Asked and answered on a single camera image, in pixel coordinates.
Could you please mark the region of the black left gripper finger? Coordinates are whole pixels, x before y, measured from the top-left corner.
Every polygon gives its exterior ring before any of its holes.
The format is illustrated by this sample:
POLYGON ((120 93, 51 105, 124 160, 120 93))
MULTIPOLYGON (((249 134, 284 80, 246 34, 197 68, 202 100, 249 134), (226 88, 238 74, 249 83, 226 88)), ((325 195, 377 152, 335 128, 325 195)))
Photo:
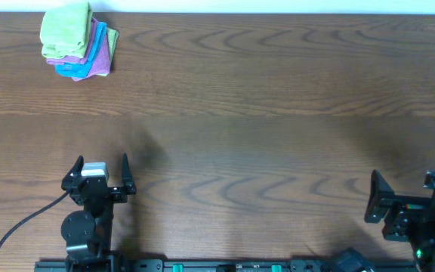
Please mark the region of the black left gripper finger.
POLYGON ((68 190, 73 185, 74 178, 80 176, 82 168, 84 165, 84 157, 79 156, 74 163, 73 167, 67 172, 67 174, 63 177, 61 182, 61 188, 63 190, 68 190))
POLYGON ((136 194, 137 189, 135 187, 135 182, 130 170, 130 166, 128 163, 128 156, 126 153, 124 153, 122 156, 121 179, 122 179, 122 183, 124 184, 126 194, 127 195, 136 194))

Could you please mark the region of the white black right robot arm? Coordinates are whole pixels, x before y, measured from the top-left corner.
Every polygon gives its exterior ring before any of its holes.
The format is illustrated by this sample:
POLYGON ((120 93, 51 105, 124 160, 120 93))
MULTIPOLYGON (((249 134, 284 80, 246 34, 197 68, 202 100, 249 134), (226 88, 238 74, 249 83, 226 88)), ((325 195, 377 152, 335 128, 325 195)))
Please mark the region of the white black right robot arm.
POLYGON ((409 243, 414 261, 411 265, 385 266, 403 271, 435 271, 435 170, 428 171, 424 187, 433 191, 430 197, 404 196, 394 193, 377 170, 371 174, 371 191, 364 214, 370 224, 384 222, 385 240, 409 243))

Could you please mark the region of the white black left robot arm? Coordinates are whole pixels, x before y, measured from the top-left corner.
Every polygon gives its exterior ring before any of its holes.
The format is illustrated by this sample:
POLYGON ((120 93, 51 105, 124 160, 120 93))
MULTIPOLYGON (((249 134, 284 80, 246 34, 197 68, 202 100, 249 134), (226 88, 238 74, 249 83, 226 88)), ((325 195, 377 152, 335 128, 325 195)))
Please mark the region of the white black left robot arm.
POLYGON ((113 207, 126 203, 128 196, 137 192, 126 154, 122 156, 122 185, 110 187, 108 179, 104 162, 85 163, 80 156, 62 180, 62 190, 82 207, 70 213, 60 228, 70 268, 101 264, 112 255, 113 207))

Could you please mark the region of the light green microfiber cloth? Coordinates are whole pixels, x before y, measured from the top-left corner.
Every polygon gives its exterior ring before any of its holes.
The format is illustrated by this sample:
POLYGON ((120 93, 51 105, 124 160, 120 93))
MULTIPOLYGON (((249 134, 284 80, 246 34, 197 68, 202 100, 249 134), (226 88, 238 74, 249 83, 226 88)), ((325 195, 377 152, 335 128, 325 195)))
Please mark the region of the light green microfiber cloth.
POLYGON ((92 15, 88 2, 72 3, 47 11, 40 30, 42 56, 83 58, 88 47, 92 15))

